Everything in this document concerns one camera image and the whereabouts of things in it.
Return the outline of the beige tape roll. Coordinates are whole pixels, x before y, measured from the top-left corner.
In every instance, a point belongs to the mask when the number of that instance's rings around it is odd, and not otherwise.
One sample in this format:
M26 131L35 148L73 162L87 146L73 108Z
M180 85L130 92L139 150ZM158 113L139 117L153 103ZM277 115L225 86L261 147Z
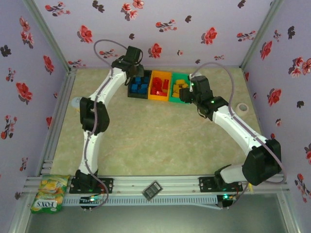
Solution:
M249 112L249 106L245 103L239 103L235 111L237 115L244 116Z

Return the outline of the black plastic bin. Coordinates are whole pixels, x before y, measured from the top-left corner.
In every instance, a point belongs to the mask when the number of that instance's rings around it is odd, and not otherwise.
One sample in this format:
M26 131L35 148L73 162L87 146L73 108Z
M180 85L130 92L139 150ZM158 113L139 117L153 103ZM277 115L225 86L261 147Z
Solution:
M138 92L137 93L131 93L131 86L132 84L135 84L135 77L130 81L129 85L128 85L128 90L127 90L127 96L130 98L138 98L138 99L148 99L148 93L149 93L149 85L150 85L150 80L151 80L151 74L152 71L151 70L145 70L144 71L144 76L141 76L141 84L143 84L143 77L149 77L149 82L148 84L148 88L147 88L147 94L146 95L141 95Z

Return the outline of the aluminium side rail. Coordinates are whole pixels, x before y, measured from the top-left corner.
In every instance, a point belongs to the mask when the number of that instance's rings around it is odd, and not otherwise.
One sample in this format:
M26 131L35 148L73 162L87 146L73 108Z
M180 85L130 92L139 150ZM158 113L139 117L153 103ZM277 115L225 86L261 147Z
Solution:
M76 73L76 69L71 69L70 72L64 76L51 124L44 143L42 155L40 156L40 162L36 171L37 176L50 174L51 172L53 159L55 156L59 136L61 134L61 129L65 119L72 88L74 86Z

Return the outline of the green plastic bin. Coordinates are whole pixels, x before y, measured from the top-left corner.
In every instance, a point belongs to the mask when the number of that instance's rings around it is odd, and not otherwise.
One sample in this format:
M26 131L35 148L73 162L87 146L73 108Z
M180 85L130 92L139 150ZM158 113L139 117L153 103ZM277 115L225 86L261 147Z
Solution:
M175 81L179 80L179 79L185 80L185 82L190 86L188 74L173 72L172 73L172 80L171 80L171 90L170 90L170 96L169 96L170 102L183 103L180 101L180 98L174 98L172 96L173 95L173 85L175 84Z

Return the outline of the tape roll left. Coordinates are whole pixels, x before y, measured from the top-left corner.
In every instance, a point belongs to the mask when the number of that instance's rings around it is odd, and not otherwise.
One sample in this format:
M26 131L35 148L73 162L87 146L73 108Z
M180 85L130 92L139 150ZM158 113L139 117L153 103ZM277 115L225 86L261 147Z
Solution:
M71 100L71 106L74 108L74 110L76 112L80 112L80 100L81 100L81 97L74 97L72 100Z

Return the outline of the green yellow candy bag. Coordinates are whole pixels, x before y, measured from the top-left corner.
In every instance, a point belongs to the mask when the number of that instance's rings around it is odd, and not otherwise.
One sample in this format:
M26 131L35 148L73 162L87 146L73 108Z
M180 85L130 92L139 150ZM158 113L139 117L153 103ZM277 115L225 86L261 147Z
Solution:
M70 175L43 175L31 205L32 214L60 212Z

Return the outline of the aluminium frame post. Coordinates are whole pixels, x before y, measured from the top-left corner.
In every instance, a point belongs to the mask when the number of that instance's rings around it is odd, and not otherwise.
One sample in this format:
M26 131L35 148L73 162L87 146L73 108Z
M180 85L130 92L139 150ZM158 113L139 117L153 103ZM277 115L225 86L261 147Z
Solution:
M268 30L268 27L273 22L275 16L277 15L277 13L280 10L283 3L284 3L284 0L273 0L273 1L271 1L269 11L268 11L266 17L264 18L264 20L263 20L256 36L255 36L250 48L248 49L248 51L247 51L247 53L246 53L246 55L245 55L245 57L241 63L241 65L239 66L242 70L244 70L246 65L248 64L248 62L250 62L252 56L255 53L255 50L259 46L260 41L264 37L266 31Z
M31 16L35 20L36 24L38 25L39 29L41 30L42 34L44 35L45 39L50 45L50 48L53 50L55 55L57 56L58 60L61 62L62 66L64 67L66 73L71 72L71 68L68 66L65 57L58 46L51 30L49 29L44 17L42 16L39 8L37 7L34 0L22 0L28 11L30 12Z

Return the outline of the long aluminium base rail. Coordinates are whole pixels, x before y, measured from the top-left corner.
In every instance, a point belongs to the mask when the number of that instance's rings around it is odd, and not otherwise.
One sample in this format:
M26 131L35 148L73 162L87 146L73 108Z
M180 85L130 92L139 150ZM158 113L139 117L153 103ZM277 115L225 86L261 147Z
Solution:
M143 190L152 182L158 181L163 190L161 195L196 195L196 194L241 194L242 192L210 192L201 193L198 178L212 177L211 175L188 175L188 176L111 176L101 178L112 178L113 196L139 196ZM246 182L241 182L243 189L247 188ZM252 194L272 194L281 191L288 192L289 187L286 183L276 184L263 182L257 186L253 185L254 192Z

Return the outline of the orange plastic bin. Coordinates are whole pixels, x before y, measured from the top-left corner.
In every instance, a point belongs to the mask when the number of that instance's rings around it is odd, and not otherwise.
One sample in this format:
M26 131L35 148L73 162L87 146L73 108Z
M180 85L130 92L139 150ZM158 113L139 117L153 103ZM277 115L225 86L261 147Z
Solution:
M167 96L151 95L151 89L153 87L153 78L154 77L159 77L162 80L162 83L164 82L165 79L168 79L170 81ZM170 90L171 90L171 80L172 80L172 73L171 72L153 70L152 74L151 74L150 85L149 85L148 99L149 100L168 101L169 96L170 96Z

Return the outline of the aluminium frame leg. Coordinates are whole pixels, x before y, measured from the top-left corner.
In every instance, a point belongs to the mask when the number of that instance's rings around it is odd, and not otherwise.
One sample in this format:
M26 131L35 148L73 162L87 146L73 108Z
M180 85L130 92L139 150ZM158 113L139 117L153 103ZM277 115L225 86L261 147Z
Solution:
M281 191L277 194L277 199L280 205L287 233L301 233L299 224L295 217L294 208L291 203L290 194Z
M23 194L17 201L13 220L11 222L8 233L25 233L31 214L31 204L33 196L31 194Z

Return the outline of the control board with green light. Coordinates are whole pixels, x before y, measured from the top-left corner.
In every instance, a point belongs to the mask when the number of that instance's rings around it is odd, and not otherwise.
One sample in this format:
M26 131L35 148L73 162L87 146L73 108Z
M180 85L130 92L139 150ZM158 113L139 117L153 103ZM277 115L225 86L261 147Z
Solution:
M79 199L80 207L83 209L84 212L92 211L94 208L100 206L103 202L101 196L93 195L88 197L81 197Z
M217 195L217 204L216 206L220 209L229 210L233 204L237 202L238 198L236 195L222 194Z

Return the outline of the small black electronic box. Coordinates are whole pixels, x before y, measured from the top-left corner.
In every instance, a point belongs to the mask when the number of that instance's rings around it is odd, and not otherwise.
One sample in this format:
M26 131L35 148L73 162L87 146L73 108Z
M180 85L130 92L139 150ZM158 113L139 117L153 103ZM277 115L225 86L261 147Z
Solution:
M158 181L152 182L147 188L142 192L143 196L148 200L152 200L156 195L158 195L163 190L162 186Z

